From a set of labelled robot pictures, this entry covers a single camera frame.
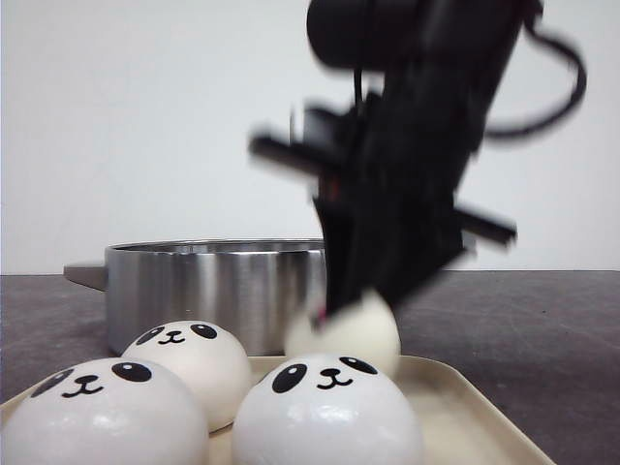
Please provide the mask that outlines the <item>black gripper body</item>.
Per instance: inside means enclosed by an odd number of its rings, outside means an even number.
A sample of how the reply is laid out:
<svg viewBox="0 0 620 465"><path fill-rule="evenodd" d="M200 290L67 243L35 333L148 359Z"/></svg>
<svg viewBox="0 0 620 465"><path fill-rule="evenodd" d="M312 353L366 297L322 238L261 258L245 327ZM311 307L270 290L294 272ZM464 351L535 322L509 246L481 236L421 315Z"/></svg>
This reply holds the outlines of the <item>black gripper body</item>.
<svg viewBox="0 0 620 465"><path fill-rule="evenodd" d="M515 226L454 202L504 71L409 66L348 111L307 107L300 139L260 131L249 148L318 178L314 204L329 252L367 241L456 248L467 235L506 245Z"/></svg>

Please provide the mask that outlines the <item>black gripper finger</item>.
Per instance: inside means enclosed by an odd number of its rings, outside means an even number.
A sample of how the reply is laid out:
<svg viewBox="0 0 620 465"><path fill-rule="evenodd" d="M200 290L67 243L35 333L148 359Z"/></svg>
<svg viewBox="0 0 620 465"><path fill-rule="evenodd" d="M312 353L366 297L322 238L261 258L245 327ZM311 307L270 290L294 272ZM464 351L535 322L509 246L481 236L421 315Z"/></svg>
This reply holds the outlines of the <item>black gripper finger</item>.
<svg viewBox="0 0 620 465"><path fill-rule="evenodd" d="M388 214L377 204L315 198L325 243L325 315L375 288L388 255Z"/></svg>
<svg viewBox="0 0 620 465"><path fill-rule="evenodd" d="M416 293L465 251L462 238L445 242L414 241L390 252L374 272L370 287L390 305Z"/></svg>

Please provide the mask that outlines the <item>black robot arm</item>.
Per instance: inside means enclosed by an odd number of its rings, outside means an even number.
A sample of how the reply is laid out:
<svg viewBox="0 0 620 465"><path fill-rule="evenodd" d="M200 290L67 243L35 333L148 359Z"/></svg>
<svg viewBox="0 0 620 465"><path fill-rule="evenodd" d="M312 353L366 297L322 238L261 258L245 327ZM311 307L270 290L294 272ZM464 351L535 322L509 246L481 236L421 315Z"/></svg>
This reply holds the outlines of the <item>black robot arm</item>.
<svg viewBox="0 0 620 465"><path fill-rule="evenodd" d="M357 89L345 112L307 107L300 139L249 141L252 154L318 179L326 318L367 291L398 303L463 253L469 236L515 238L515 227L454 197L488 134L526 12L522 1L309 5L307 36L323 64L384 78L381 91Z"/></svg>

